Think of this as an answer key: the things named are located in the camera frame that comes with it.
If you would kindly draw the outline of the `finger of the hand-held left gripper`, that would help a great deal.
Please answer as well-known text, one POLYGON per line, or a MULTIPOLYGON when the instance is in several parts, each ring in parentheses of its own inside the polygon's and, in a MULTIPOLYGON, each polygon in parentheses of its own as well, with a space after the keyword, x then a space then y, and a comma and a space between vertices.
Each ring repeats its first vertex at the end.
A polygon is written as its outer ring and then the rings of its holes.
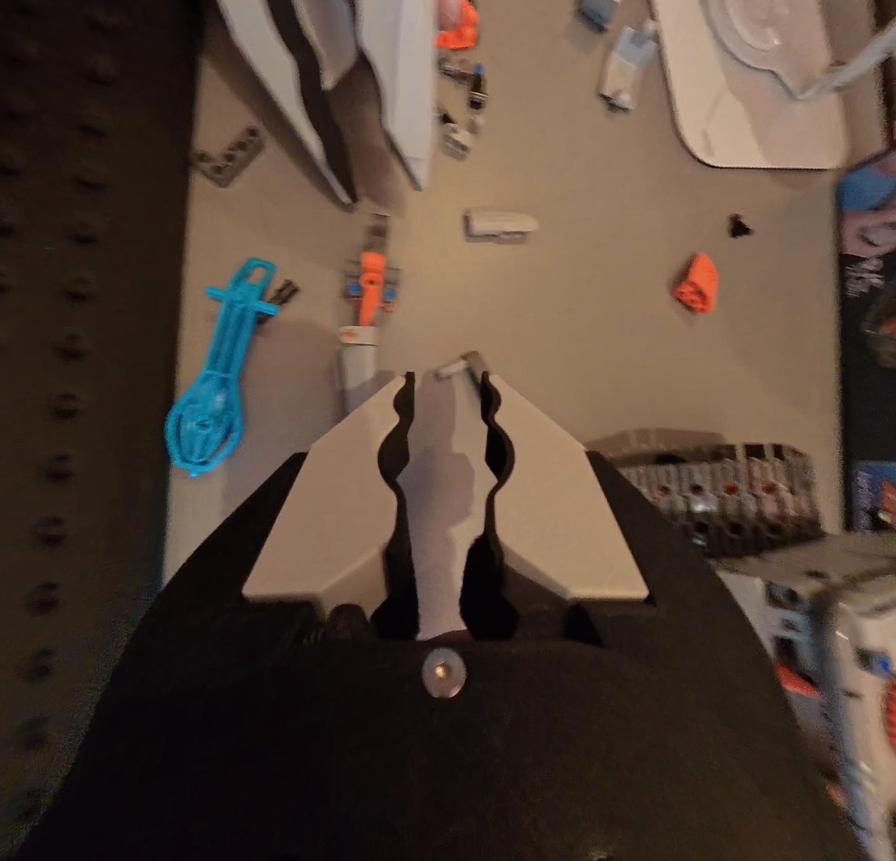
POLYGON ((386 135, 415 188, 430 182, 437 0, 354 0, 357 40, 375 76, 386 135))
POLYGON ((293 0, 215 0, 230 39, 344 205, 358 201, 349 150, 293 0))

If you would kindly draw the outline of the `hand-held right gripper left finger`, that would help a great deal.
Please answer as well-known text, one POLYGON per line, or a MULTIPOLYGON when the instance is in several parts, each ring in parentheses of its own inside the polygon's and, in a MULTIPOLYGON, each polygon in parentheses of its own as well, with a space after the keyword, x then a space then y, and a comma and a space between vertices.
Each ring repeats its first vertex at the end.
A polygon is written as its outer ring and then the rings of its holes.
POLYGON ((308 451, 248 579, 250 601, 417 596, 407 500, 416 377, 398 375, 308 451))

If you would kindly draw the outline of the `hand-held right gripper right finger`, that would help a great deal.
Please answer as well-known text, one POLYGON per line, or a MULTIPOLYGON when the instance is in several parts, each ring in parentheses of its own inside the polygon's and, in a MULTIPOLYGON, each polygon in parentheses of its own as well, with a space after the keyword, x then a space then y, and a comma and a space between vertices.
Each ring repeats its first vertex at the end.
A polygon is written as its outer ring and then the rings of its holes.
POLYGON ((640 602, 649 589, 585 447, 496 374, 487 426, 489 578, 509 602, 640 602))

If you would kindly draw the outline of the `orange wedge brick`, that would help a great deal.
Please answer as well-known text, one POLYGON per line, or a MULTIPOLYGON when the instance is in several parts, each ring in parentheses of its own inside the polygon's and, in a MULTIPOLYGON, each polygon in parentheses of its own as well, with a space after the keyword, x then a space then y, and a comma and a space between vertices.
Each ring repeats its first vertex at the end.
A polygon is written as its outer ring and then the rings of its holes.
POLYGON ((671 290, 672 297, 694 314, 707 314, 716 309, 720 276, 711 257, 698 252, 693 255, 683 275, 671 290))
POLYGON ((366 250, 360 257, 360 301, 357 311, 357 325, 372 327, 383 307, 385 290, 385 254, 366 250))

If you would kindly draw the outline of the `grey orange brick assembly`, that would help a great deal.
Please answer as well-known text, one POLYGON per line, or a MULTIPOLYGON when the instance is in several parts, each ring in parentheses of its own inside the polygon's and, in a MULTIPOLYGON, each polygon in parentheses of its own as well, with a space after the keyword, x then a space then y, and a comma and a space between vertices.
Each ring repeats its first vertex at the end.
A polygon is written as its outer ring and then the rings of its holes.
POLYGON ((397 305, 400 270, 389 262, 390 225, 387 214, 373 214, 360 252, 343 270, 342 296, 353 308, 358 328, 374 327, 381 314, 392 313, 397 305))

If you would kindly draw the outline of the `grey orange brick cluster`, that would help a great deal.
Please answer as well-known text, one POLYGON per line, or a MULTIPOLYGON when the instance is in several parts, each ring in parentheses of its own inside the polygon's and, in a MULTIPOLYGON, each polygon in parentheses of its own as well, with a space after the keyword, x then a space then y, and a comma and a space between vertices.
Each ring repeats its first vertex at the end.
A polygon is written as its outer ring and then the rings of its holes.
POLYGON ((439 49, 472 49, 478 42, 479 14, 469 0, 461 0, 461 15, 451 29, 439 32, 435 47, 439 49))

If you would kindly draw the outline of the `grey angled beam brick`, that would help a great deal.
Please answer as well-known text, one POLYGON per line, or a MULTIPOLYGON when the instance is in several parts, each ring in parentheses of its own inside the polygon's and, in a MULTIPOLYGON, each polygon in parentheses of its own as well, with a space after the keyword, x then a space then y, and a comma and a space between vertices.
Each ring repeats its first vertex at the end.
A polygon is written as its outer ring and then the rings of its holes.
POLYGON ((189 162, 215 187, 227 189, 255 162, 264 150, 264 138, 259 127, 248 125, 217 153, 195 149, 189 162))

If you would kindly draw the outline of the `grey tracked toy robot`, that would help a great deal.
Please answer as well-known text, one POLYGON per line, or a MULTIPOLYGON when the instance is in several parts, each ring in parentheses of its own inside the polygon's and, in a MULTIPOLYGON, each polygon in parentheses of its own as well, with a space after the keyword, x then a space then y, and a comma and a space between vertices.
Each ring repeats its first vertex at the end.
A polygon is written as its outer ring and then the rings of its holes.
POLYGON ((709 561, 767 651, 810 754, 872 859, 895 854, 894 464, 858 468, 858 530, 824 532, 810 457, 620 432, 599 443, 709 561))

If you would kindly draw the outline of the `blue plastic brick tool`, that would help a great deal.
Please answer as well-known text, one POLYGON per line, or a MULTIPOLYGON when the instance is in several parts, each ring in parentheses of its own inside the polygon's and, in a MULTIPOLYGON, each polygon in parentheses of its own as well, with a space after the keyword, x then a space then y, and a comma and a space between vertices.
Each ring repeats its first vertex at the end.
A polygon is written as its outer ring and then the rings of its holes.
POLYGON ((275 272, 274 263, 249 259, 225 287, 205 288, 219 307, 203 368, 164 426, 171 463, 191 478, 212 471, 242 440, 241 378, 258 318, 278 314, 264 299, 275 272))

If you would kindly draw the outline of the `light grey curved panel brick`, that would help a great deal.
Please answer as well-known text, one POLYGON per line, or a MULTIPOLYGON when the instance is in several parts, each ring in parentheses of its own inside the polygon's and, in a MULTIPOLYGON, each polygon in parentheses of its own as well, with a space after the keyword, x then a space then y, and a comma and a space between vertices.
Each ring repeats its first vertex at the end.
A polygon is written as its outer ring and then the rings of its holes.
POLYGON ((658 52, 658 24, 647 19, 639 27, 624 26, 605 63, 600 97, 611 109, 635 109, 644 71, 658 52))

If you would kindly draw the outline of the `black connector pin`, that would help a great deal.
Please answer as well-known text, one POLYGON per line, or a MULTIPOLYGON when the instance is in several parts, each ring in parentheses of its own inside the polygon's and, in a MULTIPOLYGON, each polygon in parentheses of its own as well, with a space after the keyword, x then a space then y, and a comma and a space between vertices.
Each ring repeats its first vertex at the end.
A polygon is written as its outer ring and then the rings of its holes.
POLYGON ((278 316, 278 311, 289 305, 301 293, 301 288, 292 280, 285 280, 270 297, 264 300, 266 307, 256 318, 256 324, 262 326, 272 318, 278 316))

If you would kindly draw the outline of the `dark blue robot kit box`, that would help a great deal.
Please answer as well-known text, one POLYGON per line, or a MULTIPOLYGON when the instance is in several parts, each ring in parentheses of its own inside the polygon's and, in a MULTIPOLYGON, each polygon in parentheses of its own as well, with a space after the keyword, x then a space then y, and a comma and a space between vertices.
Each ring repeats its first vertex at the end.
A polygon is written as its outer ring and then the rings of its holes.
POLYGON ((834 195, 847 528, 894 527, 895 149, 850 169, 834 195))

